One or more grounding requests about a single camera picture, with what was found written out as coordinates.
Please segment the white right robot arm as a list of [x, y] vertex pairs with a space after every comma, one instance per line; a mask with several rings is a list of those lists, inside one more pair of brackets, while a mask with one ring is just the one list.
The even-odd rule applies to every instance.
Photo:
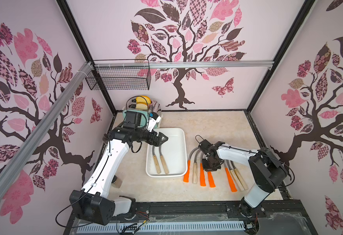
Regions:
[[211, 144], [208, 140], [200, 141], [198, 148], [206, 156], [202, 162], [202, 167], [206, 172], [221, 169], [225, 160], [251, 169], [255, 183], [242, 198], [239, 206], [239, 211], [245, 216], [251, 216], [288, 175], [284, 163], [278, 160], [268, 148], [249, 150], [227, 146], [224, 142]]

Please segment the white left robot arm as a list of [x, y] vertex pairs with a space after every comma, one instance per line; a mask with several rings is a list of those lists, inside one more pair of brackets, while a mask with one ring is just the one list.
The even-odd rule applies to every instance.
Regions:
[[121, 196], [115, 200], [108, 199], [114, 176], [134, 142], [160, 147], [167, 141], [166, 135], [154, 130], [114, 128], [110, 133], [106, 151], [93, 175], [80, 191], [74, 190], [70, 195], [70, 204], [76, 217], [107, 225], [117, 215], [134, 214], [134, 198]]

